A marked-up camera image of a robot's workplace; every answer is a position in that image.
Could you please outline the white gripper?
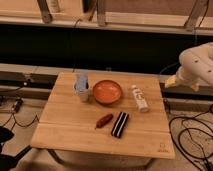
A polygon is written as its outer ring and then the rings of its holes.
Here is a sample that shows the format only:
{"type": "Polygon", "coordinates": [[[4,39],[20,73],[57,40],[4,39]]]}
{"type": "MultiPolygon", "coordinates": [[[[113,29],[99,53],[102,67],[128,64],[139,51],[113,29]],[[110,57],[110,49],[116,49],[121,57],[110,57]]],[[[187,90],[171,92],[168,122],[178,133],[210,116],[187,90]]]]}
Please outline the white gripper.
{"type": "Polygon", "coordinates": [[[196,76],[183,67],[180,67],[177,70],[176,76],[172,75],[165,81],[164,84],[166,88],[174,87],[176,85],[191,86],[195,92],[199,91],[199,84],[196,83],[196,76]]]}

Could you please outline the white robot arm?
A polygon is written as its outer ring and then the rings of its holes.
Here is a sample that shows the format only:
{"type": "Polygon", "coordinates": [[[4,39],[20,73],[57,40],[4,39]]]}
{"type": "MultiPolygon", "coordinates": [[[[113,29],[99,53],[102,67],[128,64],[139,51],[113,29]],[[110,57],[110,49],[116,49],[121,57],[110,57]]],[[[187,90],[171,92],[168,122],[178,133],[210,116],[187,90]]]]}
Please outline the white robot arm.
{"type": "Polygon", "coordinates": [[[176,74],[165,81],[166,88],[184,85],[198,91],[199,79],[213,87],[213,42],[184,50],[179,62],[176,74]]]}

